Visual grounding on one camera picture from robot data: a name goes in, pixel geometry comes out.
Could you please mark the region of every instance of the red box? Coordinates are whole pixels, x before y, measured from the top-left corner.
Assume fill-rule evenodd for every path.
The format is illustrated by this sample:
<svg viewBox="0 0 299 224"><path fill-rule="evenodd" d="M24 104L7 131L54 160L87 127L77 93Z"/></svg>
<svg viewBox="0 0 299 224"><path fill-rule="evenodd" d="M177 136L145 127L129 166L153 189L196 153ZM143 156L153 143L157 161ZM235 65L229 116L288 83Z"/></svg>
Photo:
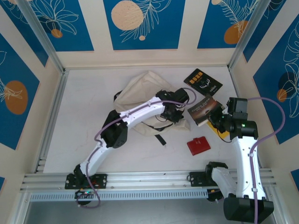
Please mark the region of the red box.
<svg viewBox="0 0 299 224"><path fill-rule="evenodd" d="M205 137L195 138L192 141L187 142L187 146L189 147L192 155L211 149Z"/></svg>

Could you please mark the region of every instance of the canvas bag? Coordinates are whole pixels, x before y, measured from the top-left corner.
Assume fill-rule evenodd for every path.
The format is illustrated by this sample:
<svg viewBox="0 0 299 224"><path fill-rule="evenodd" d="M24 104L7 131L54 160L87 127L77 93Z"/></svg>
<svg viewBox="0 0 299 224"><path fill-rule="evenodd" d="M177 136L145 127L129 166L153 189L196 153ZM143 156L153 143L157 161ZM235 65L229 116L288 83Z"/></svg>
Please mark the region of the canvas bag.
<svg viewBox="0 0 299 224"><path fill-rule="evenodd" d="M147 71L132 78L129 84L115 95L114 108L117 112L132 109L150 100L160 90L175 92L177 89L154 72ZM159 134L167 132L171 128L185 131L190 130L190 124L185 119L181 119L178 123L174 124L171 121L161 118L160 115L157 115L157 117L154 116L146 119L133 128L142 135L156 136L164 145L166 142Z"/></svg>

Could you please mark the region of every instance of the white floor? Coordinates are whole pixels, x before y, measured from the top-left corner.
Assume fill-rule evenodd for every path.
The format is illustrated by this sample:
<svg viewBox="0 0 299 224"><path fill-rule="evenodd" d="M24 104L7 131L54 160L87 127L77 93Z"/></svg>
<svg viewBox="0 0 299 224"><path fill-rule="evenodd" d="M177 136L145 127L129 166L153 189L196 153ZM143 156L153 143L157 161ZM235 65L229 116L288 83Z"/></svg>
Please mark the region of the white floor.
<svg viewBox="0 0 299 224"><path fill-rule="evenodd" d="M223 84L214 95L216 100L226 104L229 97L236 96L227 67L200 69ZM121 91L132 77L148 70L180 88L187 87L183 80L195 68L71 70L44 173L73 172L75 166L83 162L94 149L96 143L93 138L113 110L114 94ZM203 96L198 93L198 101L201 99ZM190 122L191 131L170 130L163 133L166 146L162 146L155 137L144 137L130 130L126 144L114 150L98 171L199 170L204 169L210 161L225 162L229 168L236 168L231 144L222 142L207 125L197 127L187 111L184 117ZM201 136L207 138L211 149L192 156L186 143Z"/></svg>

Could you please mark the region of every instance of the purple cable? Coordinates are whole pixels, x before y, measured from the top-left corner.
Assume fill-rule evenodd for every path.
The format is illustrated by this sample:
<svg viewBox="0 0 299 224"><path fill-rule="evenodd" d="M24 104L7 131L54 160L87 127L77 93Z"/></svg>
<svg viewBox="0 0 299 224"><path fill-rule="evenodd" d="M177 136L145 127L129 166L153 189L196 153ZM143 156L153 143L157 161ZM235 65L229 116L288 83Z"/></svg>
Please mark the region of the purple cable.
<svg viewBox="0 0 299 224"><path fill-rule="evenodd" d="M267 135L266 137L261 138L260 140L258 140L252 147L250 150L250 154L253 153L254 149L257 147L258 144L262 143L263 141L267 140L268 138L272 137L273 135L277 134L285 125L285 112L282 109L282 107L275 102L272 99L269 98L265 98L265 97L254 97L254 98L249 98L248 101L250 100L256 100L256 99L261 99L261 100L267 100L271 103L274 103L281 111L282 114L282 122L281 125L279 127L279 129L277 129L276 131L274 131L273 133ZM256 188L256 176L255 176L255 172L254 172L254 166L253 166L253 157L250 157L250 168L251 168L251 176L252 176L252 184L253 184L253 188ZM254 223L257 224L258 221L258 207L257 207L257 192L253 192L254 194Z"/></svg>
<svg viewBox="0 0 299 224"><path fill-rule="evenodd" d="M190 103L180 103L180 102L176 102L176 101L172 101L172 100L160 100L160 101L156 101L156 102L154 102L154 103L152 103L152 104L150 104L150 105L155 105L155 104L159 104L159 103L172 103L172 104L176 104L176 105L191 105L191 104L195 103L195 101L196 101L196 99L197 99L197 96L196 96L195 91L192 90L192 89L190 89L190 88L183 88L183 89L185 89L185 90L189 90L189 91L191 91L191 92L194 94L194 100L193 100L192 102L190 102ZM148 106L149 106L149 105L144 105L144 106L142 106L142 107L140 107L140 108L137 108L136 110L131 111L130 113L128 113L128 115L122 116L122 117L120 117L120 118L118 118L118 119L116 119L116 120L110 122L109 124L107 124L106 126L104 126L104 127L103 127L103 128L102 128L102 129L101 129L95 136L94 136L94 140L100 143L100 147L96 148L96 149L93 151L93 153L91 153L91 155L88 157L85 172L86 172L86 178L87 178L87 181L88 181L90 187L92 188L94 194L95 194L96 197L98 198L98 204L95 205L95 206L88 206L88 207L87 207L87 206L81 206L81 205L79 204L79 198L81 197L81 195L83 195L83 194L81 194L81 195L78 196L78 198L77 198L77 200L76 200L76 202L77 202L77 204L78 204L79 207L86 208L86 209L95 209L95 208L97 208L97 207L100 206L100 196L99 196L97 190L94 188L94 186L93 186L93 184L92 184L92 182L91 182L91 180L90 180L90 178L89 178L89 174L88 174L88 165L89 165L90 160L92 159L93 155L94 155L94 154L95 154L95 153L102 147L102 145L103 145L103 142L102 142L101 140L99 140L98 137L101 135L101 133L102 133L104 130L106 130L106 129L107 129L108 127L110 127L111 125L113 125L113 124L115 124L115 123L121 121L121 120L124 119L125 117L127 117L127 116L129 116L129 115L132 115L133 113L135 113L135 112L137 112L137 111L139 111L139 110L142 110L143 108L148 107Z"/></svg>

